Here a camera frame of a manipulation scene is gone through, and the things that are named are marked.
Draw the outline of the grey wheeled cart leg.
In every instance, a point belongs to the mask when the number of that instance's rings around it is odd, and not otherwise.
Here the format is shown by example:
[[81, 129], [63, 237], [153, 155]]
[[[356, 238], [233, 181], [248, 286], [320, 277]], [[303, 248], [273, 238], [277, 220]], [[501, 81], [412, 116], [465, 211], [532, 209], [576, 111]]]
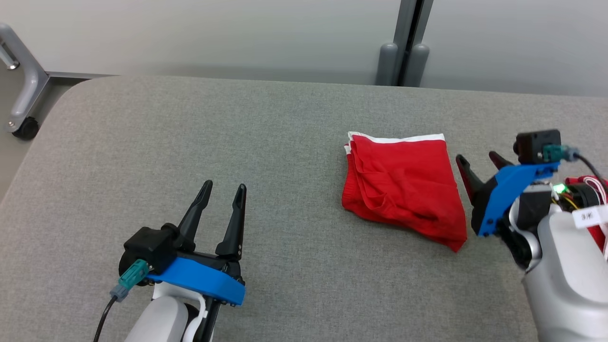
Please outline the grey wheeled cart leg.
[[24, 72], [22, 90], [4, 123], [4, 128], [11, 134], [21, 126], [26, 117], [33, 117], [33, 111], [39, 99], [45, 95], [52, 79], [80, 81], [109, 76], [106, 74], [46, 71], [13, 28], [4, 22], [0, 22], [0, 60], [9, 71], [22, 69]]

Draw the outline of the black caster wheel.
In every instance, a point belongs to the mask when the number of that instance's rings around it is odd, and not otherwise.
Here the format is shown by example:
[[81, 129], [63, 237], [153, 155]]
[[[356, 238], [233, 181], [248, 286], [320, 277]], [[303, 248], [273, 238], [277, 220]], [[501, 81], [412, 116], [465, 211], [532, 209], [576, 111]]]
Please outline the black caster wheel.
[[34, 117], [26, 117], [21, 126], [15, 132], [12, 132], [12, 134], [21, 141], [31, 141], [37, 136], [39, 128], [40, 126], [37, 119]]

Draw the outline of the white paper label tag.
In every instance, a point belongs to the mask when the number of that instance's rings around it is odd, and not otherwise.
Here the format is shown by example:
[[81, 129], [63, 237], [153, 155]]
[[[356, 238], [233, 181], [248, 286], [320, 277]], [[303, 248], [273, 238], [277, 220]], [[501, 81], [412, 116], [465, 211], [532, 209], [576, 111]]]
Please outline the white paper label tag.
[[608, 204], [574, 210], [571, 214], [577, 229], [590, 227], [608, 229]]

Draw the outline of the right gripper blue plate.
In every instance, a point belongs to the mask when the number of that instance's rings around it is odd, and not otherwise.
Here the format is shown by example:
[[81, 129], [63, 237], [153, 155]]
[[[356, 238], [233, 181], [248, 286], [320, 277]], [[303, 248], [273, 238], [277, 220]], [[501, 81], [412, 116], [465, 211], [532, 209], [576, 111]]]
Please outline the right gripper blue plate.
[[473, 205], [471, 227], [478, 236], [493, 235], [497, 222], [514, 203], [515, 199], [533, 182], [551, 178], [561, 162], [549, 164], [513, 165], [496, 151], [488, 156], [499, 171], [483, 182], [462, 154], [456, 156], [456, 164], [470, 203]]

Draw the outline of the red Bulls 23 jersey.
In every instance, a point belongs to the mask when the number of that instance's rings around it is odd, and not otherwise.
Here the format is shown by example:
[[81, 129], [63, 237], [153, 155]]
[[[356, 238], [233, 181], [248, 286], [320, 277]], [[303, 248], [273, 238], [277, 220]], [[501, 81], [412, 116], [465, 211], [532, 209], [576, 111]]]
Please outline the red Bulls 23 jersey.
[[[565, 178], [564, 194], [569, 200], [570, 210], [608, 204], [608, 190], [604, 188], [603, 181], [603, 178], [591, 175]], [[608, 224], [595, 225], [587, 229], [604, 259], [608, 261]]]

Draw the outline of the red shorts white trim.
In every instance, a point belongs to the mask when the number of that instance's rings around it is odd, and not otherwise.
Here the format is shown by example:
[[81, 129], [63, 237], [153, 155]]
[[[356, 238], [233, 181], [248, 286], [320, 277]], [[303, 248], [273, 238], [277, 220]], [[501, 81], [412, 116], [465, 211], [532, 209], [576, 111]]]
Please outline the red shorts white trim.
[[443, 134], [374, 138], [350, 131], [344, 149], [341, 202], [347, 211], [460, 251], [466, 215]]

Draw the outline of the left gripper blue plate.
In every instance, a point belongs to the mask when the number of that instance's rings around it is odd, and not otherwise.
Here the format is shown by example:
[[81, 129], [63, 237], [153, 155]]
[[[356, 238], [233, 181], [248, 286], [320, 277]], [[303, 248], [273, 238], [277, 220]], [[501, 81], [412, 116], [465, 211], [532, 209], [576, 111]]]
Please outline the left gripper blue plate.
[[215, 249], [216, 256], [193, 252], [200, 217], [207, 207], [212, 188], [212, 180], [204, 182], [178, 225], [177, 249], [185, 252], [177, 252], [172, 259], [147, 260], [152, 267], [147, 278], [212, 297], [221, 303], [241, 306], [246, 295], [239, 260], [245, 232], [247, 188], [240, 184], [235, 193], [230, 221], [224, 239]]

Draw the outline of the grey partition frame post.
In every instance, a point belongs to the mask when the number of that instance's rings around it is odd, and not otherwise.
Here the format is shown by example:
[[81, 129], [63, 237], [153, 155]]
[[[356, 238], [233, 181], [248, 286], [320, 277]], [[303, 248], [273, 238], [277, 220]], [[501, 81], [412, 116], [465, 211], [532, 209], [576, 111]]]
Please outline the grey partition frame post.
[[394, 85], [403, 86], [412, 47], [423, 44], [424, 32], [434, 0], [401, 0], [393, 42], [398, 45]]

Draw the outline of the grey cylindrical post bumper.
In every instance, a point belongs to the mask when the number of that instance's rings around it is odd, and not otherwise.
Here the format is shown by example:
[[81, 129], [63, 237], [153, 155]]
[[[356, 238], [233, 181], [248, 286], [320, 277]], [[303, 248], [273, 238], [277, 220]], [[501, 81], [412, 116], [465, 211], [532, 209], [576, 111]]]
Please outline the grey cylindrical post bumper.
[[398, 45], [394, 42], [381, 46], [375, 85], [393, 86], [395, 76], [395, 65], [397, 64]]
[[426, 45], [417, 44], [412, 47], [408, 55], [408, 65], [402, 81], [403, 86], [420, 87], [429, 53], [430, 48]]

